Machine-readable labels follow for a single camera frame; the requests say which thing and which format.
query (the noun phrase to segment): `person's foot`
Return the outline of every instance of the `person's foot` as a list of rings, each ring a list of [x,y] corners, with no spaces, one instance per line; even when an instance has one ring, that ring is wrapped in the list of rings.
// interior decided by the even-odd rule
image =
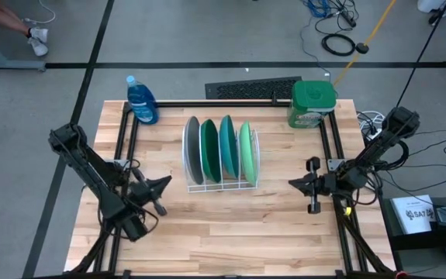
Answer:
[[[33,51],[35,52],[35,55],[37,55],[38,57],[41,57],[49,52],[47,46],[40,42],[40,40],[38,40],[37,38],[29,38],[28,44],[31,45]]]
[[[40,29],[38,27],[33,27],[29,30],[29,34],[31,35],[31,37],[40,40],[40,42],[42,43],[47,43],[48,33],[48,29]]]

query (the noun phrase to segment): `butcher block tabletop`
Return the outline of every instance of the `butcher block tabletop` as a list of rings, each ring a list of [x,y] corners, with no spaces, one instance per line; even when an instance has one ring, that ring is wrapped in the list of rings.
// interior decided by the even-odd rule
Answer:
[[[118,138],[124,101],[106,101],[100,116],[94,150],[112,159]],[[338,100],[337,124],[346,158],[364,148],[352,100]],[[116,273],[135,275],[333,275],[344,270],[332,199],[320,196],[322,212],[307,213],[309,197],[288,184],[303,177],[307,159],[321,158],[326,170],[319,129],[292,129],[286,108],[160,108],[159,122],[140,125],[134,158],[150,179],[167,175],[171,183],[161,204],[168,210],[158,227],[131,243],[121,239]],[[258,189],[188,193],[182,165],[182,131],[188,118],[202,123],[212,119],[219,127],[231,115],[235,129],[248,120],[257,130],[261,151]],[[126,127],[121,158],[126,158],[133,114]],[[336,154],[326,119],[332,154]],[[361,191],[361,200],[373,198]],[[99,235],[97,198],[86,188],[74,225],[65,270],[76,266]],[[146,207],[154,212],[153,207]],[[361,234],[384,264],[395,268],[379,203],[356,207]],[[358,270],[357,255],[349,238],[351,259]],[[105,249],[109,263],[112,237]]]

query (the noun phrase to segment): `bottle label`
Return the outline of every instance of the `bottle label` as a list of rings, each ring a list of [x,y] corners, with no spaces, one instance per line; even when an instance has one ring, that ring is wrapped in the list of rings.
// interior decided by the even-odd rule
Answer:
[[[132,110],[141,122],[150,122],[154,118],[154,114],[146,106],[132,105]]]

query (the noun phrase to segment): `green plate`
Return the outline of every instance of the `green plate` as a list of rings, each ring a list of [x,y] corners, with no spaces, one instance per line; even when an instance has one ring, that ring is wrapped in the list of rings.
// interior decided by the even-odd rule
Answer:
[[[226,172],[238,178],[238,149],[233,122],[229,115],[224,116],[220,128],[221,159]]]
[[[220,147],[217,139],[216,125],[211,119],[200,126],[202,147],[202,169],[208,179],[221,182]]]
[[[241,164],[247,181],[255,186],[257,184],[257,163],[252,147],[251,125],[248,121],[240,128],[240,155]]]

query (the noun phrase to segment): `white wire dish rack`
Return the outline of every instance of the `white wire dish rack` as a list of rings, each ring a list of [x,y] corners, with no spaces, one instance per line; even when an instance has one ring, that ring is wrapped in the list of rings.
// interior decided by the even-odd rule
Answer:
[[[201,128],[199,129],[199,154],[200,154],[200,165],[203,166],[202,163],[202,139],[201,136]],[[241,155],[240,155],[240,137],[238,135],[238,131],[235,131],[235,137],[237,141],[237,154],[238,154],[238,174],[237,178],[232,178],[230,175],[224,170],[223,162],[221,160],[221,141],[218,137],[218,148],[219,148],[219,160],[220,160],[220,173],[221,173],[221,182],[216,183],[214,181],[211,181],[208,179],[206,174],[202,171],[203,176],[203,182],[201,184],[197,184],[193,181],[189,170],[188,170],[188,164],[186,160],[188,159],[186,156],[186,144],[185,144],[185,130],[183,129],[183,137],[182,137],[182,160],[183,160],[183,170],[185,172],[185,178],[187,182],[187,189],[188,193],[200,193],[200,192],[209,192],[209,191],[233,191],[233,190],[250,190],[250,189],[257,189],[259,184],[259,173],[261,169],[261,154],[259,150],[259,139],[258,139],[258,133],[256,130],[251,130],[251,142],[252,147],[255,152],[255,159],[256,162],[254,162],[257,166],[256,169],[256,183],[255,185],[252,185],[250,182],[245,180],[243,169],[241,165]]]

